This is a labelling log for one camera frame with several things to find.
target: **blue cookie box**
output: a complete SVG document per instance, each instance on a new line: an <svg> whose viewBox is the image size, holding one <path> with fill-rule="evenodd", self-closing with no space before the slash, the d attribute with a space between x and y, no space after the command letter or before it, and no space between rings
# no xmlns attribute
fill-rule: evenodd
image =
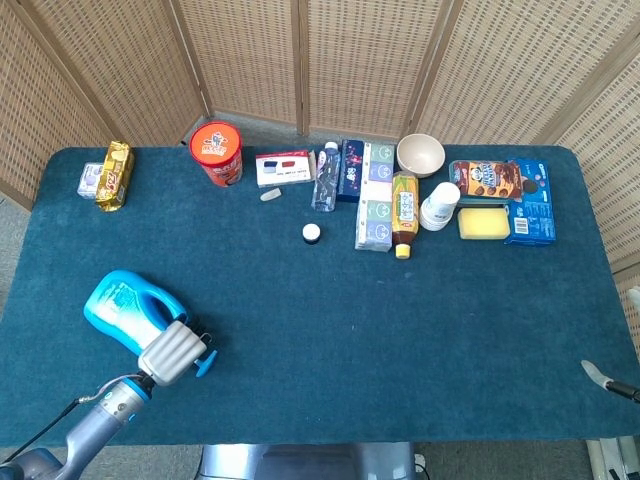
<svg viewBox="0 0 640 480"><path fill-rule="evenodd" d="M549 167L544 160L510 158L520 167L522 200L512 200L507 208L511 234L507 244L549 245L556 239L551 204Z"/></svg>

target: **cookie package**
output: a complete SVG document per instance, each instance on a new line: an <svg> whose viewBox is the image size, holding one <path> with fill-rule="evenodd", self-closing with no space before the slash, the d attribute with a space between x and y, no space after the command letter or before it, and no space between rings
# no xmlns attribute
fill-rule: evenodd
<svg viewBox="0 0 640 480"><path fill-rule="evenodd" d="M460 204L506 204L522 197L522 175L515 162L457 160L449 178L460 189Z"/></svg>
<svg viewBox="0 0 640 480"><path fill-rule="evenodd" d="M103 211L113 212L124 205L133 161L133 153L128 144L111 142L96 191L96 204Z"/></svg>

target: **water bottle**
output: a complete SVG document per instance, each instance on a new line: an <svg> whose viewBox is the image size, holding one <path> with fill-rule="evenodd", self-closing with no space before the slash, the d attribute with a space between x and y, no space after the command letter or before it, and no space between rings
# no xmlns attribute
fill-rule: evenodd
<svg viewBox="0 0 640 480"><path fill-rule="evenodd" d="M336 142L327 142L318 155L316 184L311 207L319 212L332 212L336 206L336 191L340 175L340 152Z"/></svg>

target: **red canister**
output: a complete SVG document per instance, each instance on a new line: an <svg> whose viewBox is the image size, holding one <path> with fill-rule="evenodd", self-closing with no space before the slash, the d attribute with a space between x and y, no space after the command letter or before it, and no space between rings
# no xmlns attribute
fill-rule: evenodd
<svg viewBox="0 0 640 480"><path fill-rule="evenodd" d="M242 177L242 137L233 125L205 123L191 136L189 150L216 185L227 187Z"/></svg>

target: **folding screen panel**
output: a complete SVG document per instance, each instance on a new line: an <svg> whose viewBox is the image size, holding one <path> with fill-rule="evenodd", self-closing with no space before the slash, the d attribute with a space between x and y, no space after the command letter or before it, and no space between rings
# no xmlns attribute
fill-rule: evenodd
<svg viewBox="0 0 640 480"><path fill-rule="evenodd" d="M176 144L204 114L192 72L159 0L22 0L136 146Z"/></svg>
<svg viewBox="0 0 640 480"><path fill-rule="evenodd" d="M558 141L582 166L609 261L640 259L640 55Z"/></svg>
<svg viewBox="0 0 640 480"><path fill-rule="evenodd" d="M288 0L174 0L213 109L296 123Z"/></svg>
<svg viewBox="0 0 640 480"><path fill-rule="evenodd" d="M622 307L627 317L631 339L636 347L636 354L640 359L640 312L638 312L638 308L631 302L627 293L627 291L635 285L640 285L640 273L627 276L622 280L616 280L616 287L618 288L620 301L622 302Z"/></svg>
<svg viewBox="0 0 640 480"><path fill-rule="evenodd" d="M311 127L398 137L441 0L310 0Z"/></svg>
<svg viewBox="0 0 640 480"><path fill-rule="evenodd" d="M528 143L640 14L640 2L465 1L416 129Z"/></svg>
<svg viewBox="0 0 640 480"><path fill-rule="evenodd" d="M109 132L8 2L0 3L0 64L0 190L30 209L53 153L69 145L105 145Z"/></svg>

